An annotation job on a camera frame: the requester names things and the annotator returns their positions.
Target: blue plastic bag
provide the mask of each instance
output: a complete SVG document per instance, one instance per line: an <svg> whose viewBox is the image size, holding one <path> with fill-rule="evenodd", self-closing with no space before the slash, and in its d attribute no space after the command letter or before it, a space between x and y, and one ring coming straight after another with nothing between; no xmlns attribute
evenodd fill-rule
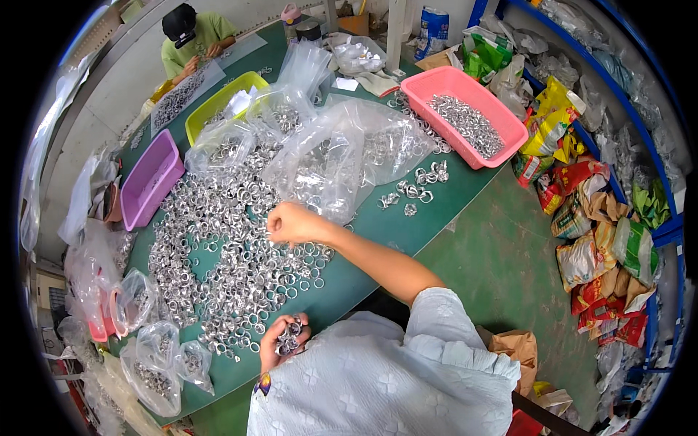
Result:
<svg viewBox="0 0 698 436"><path fill-rule="evenodd" d="M416 61L445 49L448 40L448 19L449 15L446 12L430 6L423 7L422 30L417 38L415 52Z"/></svg>

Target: purple plastic basket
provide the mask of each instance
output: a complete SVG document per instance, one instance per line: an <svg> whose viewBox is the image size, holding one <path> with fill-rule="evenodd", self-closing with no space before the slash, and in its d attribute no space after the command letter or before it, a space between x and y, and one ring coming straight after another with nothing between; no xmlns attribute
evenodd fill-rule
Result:
<svg viewBox="0 0 698 436"><path fill-rule="evenodd" d="M140 156L121 188L121 213L129 232L145 227L170 189L184 174L184 164L169 129L160 132Z"/></svg>

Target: white paper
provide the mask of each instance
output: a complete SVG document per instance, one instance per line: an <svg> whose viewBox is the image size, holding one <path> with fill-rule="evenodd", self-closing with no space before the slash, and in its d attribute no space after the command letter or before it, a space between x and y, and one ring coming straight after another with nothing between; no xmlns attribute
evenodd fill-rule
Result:
<svg viewBox="0 0 698 436"><path fill-rule="evenodd" d="M343 79L342 77L338 77L333 85L334 88L344 89L345 91L356 91L356 88L358 86L359 82L357 82L356 80Z"/></svg>

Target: pink plastic basket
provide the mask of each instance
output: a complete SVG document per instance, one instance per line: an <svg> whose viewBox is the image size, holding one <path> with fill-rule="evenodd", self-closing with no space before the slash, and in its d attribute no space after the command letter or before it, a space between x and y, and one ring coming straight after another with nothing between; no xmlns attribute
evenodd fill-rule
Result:
<svg viewBox="0 0 698 436"><path fill-rule="evenodd" d="M145 227L167 197L170 189L184 174L184 164L168 129L160 132L121 187L121 213L129 232Z"/></svg>
<svg viewBox="0 0 698 436"><path fill-rule="evenodd" d="M451 144L474 170L502 165L528 139L524 124L494 94L458 68L441 66L424 71L403 80L401 88L416 113L429 122L431 128ZM484 159L453 126L429 107L427 102L434 94L456 97L482 112L502 137L504 149L490 159Z"/></svg>

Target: hand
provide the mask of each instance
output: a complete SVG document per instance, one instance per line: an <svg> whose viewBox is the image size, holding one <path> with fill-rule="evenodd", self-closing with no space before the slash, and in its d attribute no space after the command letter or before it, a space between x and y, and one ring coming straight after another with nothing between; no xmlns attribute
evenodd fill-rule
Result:
<svg viewBox="0 0 698 436"><path fill-rule="evenodd" d="M189 62L186 63L184 66L184 69L182 70L182 73L184 74L185 77L191 76L194 74L196 71L196 68L199 66L199 56L194 56L193 58L189 59Z"/></svg>
<svg viewBox="0 0 698 436"><path fill-rule="evenodd" d="M220 43L213 43L209 46L208 51L206 51L206 57L209 59L213 59L214 57L218 56L222 51L223 48L221 47Z"/></svg>
<svg viewBox="0 0 698 436"><path fill-rule="evenodd" d="M276 318L276 321L267 329L267 333L264 335L260 341L260 359L262 361L262 369L260 374L281 365L283 362L287 361L291 356L295 356L305 349L305 343L310 338L310 327L308 327L308 315L305 313L299 313L298 316L301 319L301 324L303 324L303 329L301 333L296 337L296 342L298 342L298 348L294 349L291 354L287 356L279 356L276 351L276 340L279 336L283 334L283 331L291 322L295 322L292 315L281 315Z"/></svg>
<svg viewBox="0 0 698 436"><path fill-rule="evenodd" d="M288 242L293 248L296 243L317 241L327 243L335 227L318 214L300 204L282 202L267 217L267 230L274 243Z"/></svg>

